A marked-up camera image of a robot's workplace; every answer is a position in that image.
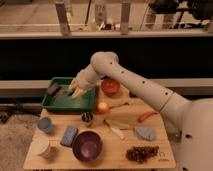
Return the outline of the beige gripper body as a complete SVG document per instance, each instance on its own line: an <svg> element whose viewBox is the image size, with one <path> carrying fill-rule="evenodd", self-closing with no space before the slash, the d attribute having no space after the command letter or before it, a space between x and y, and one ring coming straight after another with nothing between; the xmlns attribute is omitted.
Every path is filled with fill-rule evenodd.
<svg viewBox="0 0 213 171"><path fill-rule="evenodd" d="M71 93L72 98L82 96L85 91L81 89L76 82L72 82L68 87L69 92Z"/></svg>

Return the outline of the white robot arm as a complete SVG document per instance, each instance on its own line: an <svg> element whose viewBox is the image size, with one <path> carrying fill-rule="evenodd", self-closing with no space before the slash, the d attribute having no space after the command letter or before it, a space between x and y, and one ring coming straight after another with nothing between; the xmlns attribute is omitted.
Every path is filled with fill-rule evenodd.
<svg viewBox="0 0 213 171"><path fill-rule="evenodd" d="M213 98L188 100L125 69L114 52L94 53L68 91L73 98L81 96L105 76L121 83L182 131L179 171L213 171Z"/></svg>

